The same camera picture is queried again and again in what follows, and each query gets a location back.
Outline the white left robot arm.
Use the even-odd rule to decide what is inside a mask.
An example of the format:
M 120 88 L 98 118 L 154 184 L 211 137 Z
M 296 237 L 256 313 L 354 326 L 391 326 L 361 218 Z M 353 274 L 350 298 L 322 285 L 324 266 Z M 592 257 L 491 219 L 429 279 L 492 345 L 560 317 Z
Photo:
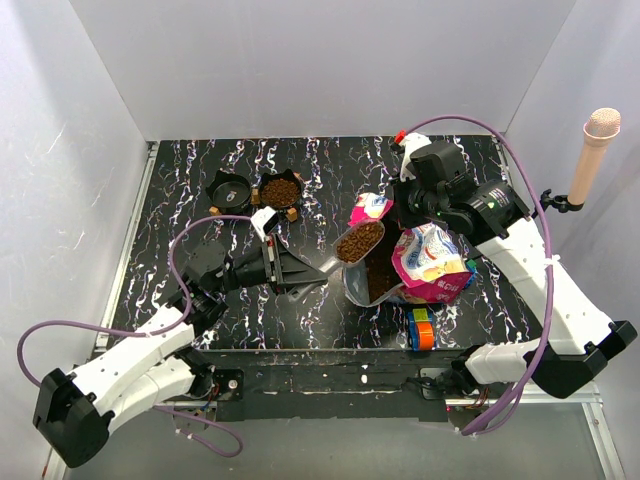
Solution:
M 204 241 L 181 278 L 188 295 L 170 296 L 99 357 L 42 379 L 33 424 L 68 467 L 87 463 L 119 427 L 156 404 L 179 396 L 200 400 L 211 392 L 215 368 L 191 343 L 224 314 L 224 294 L 267 285 L 299 298 L 325 284 L 328 274 L 269 235 L 238 258 L 221 243 Z

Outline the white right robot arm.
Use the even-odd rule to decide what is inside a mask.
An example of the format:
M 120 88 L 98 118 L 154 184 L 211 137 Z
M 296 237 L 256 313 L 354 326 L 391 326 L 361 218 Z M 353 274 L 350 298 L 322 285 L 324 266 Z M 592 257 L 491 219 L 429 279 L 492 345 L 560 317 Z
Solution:
M 638 336 L 633 324 L 597 308 L 562 265 L 546 257 L 529 210 L 504 180 L 479 183 L 461 149 L 411 133 L 395 142 L 402 156 L 392 182 L 399 223 L 406 228 L 440 221 L 464 237 L 507 278 L 540 324 L 545 342 L 471 348 L 453 365 L 454 389 L 475 397 L 488 384 L 532 381 L 564 399 L 593 380 Z

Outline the clear plastic scoop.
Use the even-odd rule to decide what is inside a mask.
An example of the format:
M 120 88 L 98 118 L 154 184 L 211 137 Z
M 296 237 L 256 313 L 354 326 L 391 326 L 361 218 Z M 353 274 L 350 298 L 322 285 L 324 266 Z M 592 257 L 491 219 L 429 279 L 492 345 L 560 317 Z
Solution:
M 380 220 L 367 219 L 356 223 L 341 235 L 332 246 L 332 255 L 319 267 L 330 275 L 338 268 L 351 268 L 381 242 L 385 227 Z

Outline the pink pet food bag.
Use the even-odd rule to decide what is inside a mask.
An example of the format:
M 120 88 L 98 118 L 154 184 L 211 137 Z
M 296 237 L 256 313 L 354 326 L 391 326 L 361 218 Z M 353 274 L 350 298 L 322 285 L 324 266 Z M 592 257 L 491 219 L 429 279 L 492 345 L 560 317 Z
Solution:
M 385 235 L 360 264 L 342 270 L 346 297 L 360 307 L 453 302 L 470 277 L 464 255 L 449 233 L 434 223 L 400 228 L 392 218 L 393 205 L 375 193 L 358 196 L 349 224 L 380 220 Z

